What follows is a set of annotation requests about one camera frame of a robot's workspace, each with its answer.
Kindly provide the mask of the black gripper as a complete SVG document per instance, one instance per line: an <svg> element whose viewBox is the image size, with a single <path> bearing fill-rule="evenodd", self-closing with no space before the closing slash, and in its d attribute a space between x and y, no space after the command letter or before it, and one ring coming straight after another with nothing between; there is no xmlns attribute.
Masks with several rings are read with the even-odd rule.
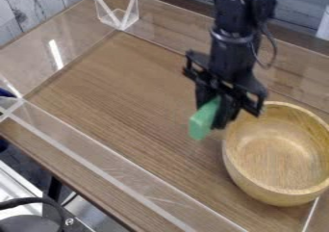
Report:
<svg viewBox="0 0 329 232"><path fill-rule="evenodd" d="M214 129L222 130L240 110L252 116L260 114L267 90L252 73L259 42L259 33L232 36L211 30L210 53L184 52L182 74L195 84L196 108L219 97Z"/></svg>

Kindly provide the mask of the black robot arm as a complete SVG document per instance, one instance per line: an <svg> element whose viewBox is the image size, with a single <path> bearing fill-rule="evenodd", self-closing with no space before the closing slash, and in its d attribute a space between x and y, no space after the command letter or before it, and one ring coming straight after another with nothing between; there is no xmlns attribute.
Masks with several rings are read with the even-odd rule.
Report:
<svg viewBox="0 0 329 232"><path fill-rule="evenodd" d="M195 84L194 133L223 129L239 112L260 114L267 90L252 69L260 64L260 40L271 35L266 23L275 6L276 0L214 0L210 52L188 50L182 70Z"/></svg>

